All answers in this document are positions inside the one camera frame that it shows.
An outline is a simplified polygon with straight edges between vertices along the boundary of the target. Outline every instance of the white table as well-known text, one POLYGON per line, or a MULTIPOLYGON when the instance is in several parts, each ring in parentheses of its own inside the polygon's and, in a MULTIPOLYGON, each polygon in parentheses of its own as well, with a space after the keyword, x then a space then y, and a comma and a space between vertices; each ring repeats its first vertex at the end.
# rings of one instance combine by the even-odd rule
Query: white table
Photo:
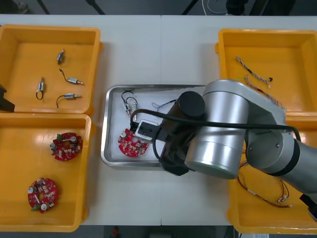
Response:
POLYGON ((85 225, 228 225, 227 183, 199 173, 115 169, 100 159, 105 93, 114 84, 207 84, 218 79, 221 28, 317 29, 317 17, 0 15, 0 24, 92 26, 105 50, 94 97, 85 225))

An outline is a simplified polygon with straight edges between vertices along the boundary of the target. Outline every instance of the yellow plastic bin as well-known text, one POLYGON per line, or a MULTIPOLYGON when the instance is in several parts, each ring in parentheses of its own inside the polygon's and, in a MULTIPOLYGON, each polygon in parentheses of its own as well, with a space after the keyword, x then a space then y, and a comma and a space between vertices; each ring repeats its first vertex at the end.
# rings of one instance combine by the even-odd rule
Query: yellow plastic bin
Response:
POLYGON ((222 29, 218 38, 221 78, 245 83, 248 74, 252 84, 282 102, 287 115, 317 115, 316 31, 222 29), (237 56, 258 76, 272 77, 271 88, 255 79, 237 56))
POLYGON ((92 114, 92 100, 99 53, 102 49, 100 30, 89 27, 54 27, 4 25, 0 28, 0 84, 7 93, 4 98, 15 104, 18 113, 92 114), (64 49, 64 61, 57 56, 64 49), (66 82, 74 77, 84 85, 66 82), (44 78, 44 98, 36 91, 44 78), (82 98, 56 100, 60 95, 74 93, 82 98))
MULTIPOLYGON (((317 147, 317 117, 290 116, 287 124, 298 128, 303 143, 317 147)), ((281 197, 282 188, 278 178, 251 166, 241 168, 240 173, 249 190, 269 201, 281 197)), ((287 187, 290 196, 283 204, 292 207, 277 208, 244 190, 237 180, 229 181, 229 222, 241 233, 317 234, 317 223, 299 199, 302 194, 291 185, 287 187)))
POLYGON ((72 232, 85 220, 91 120, 87 115, 0 114, 0 231, 72 232), (56 135, 74 132, 83 148, 61 162, 51 155, 56 135), (38 178, 56 182, 57 205, 32 212, 27 189, 38 178))

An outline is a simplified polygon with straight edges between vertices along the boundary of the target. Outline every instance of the metal tray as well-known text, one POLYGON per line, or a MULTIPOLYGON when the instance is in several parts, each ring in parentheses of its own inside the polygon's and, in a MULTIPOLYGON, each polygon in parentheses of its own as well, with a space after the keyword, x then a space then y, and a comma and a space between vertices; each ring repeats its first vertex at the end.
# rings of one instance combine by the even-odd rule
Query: metal tray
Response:
MULTIPOLYGON (((133 90, 131 93, 124 94, 124 98, 134 96, 138 101, 139 109, 150 109, 157 111, 152 103, 158 105, 177 99, 183 92, 195 91, 202 95, 204 85, 116 85, 107 91, 104 124, 102 131, 101 158, 103 162, 109 166, 136 166, 136 167, 159 167, 157 158, 155 157, 152 145, 148 147, 144 155, 137 158, 125 156, 119 150, 118 137, 126 129, 130 128, 130 118, 126 114, 123 106, 121 94, 125 90, 133 90)), ((167 113, 173 103, 161 108, 159 112, 167 113)), ((136 121, 147 119, 158 124, 162 119, 147 114, 137 114, 136 121)), ((157 150, 160 154, 164 143, 157 141, 157 150)))

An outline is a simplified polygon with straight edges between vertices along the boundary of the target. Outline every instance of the red circuit board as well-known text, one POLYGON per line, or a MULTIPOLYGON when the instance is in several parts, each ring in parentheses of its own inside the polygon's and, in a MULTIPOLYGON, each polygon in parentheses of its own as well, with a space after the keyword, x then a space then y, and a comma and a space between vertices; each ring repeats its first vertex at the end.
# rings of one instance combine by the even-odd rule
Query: red circuit board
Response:
POLYGON ((125 129, 118 138, 119 149, 123 154, 129 157, 138 157, 143 155, 149 144, 139 140, 129 129, 125 129))
POLYGON ((45 213, 56 205, 58 189, 53 180, 49 178, 39 178, 31 184, 29 190, 30 188, 32 189, 28 191, 28 200, 32 208, 46 204, 45 210, 42 210, 42 208, 36 209, 39 210, 40 213, 45 213))
POLYGON ((71 132, 57 135, 57 139, 53 140, 53 144, 55 148, 51 147, 51 154, 55 156, 55 159, 60 161, 68 161, 75 158, 83 148, 81 136, 77 136, 71 132), (72 142, 72 137, 76 137, 77 141, 72 142))

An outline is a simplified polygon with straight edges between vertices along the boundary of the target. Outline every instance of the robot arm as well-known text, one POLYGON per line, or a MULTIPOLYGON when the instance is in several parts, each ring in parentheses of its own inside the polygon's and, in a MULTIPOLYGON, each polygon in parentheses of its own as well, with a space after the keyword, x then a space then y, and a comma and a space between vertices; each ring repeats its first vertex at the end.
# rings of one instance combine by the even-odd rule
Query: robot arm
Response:
POLYGON ((294 139, 285 125, 284 110, 244 84, 219 80, 208 84, 202 97, 182 94, 161 125, 146 124, 140 122, 136 134, 153 138, 153 143, 157 138, 166 142, 157 157, 165 170, 176 175, 194 170, 235 179, 245 141, 248 163, 302 192, 301 200, 317 220, 317 149, 303 144, 298 131, 294 139), (172 121, 175 117, 187 123, 172 121))

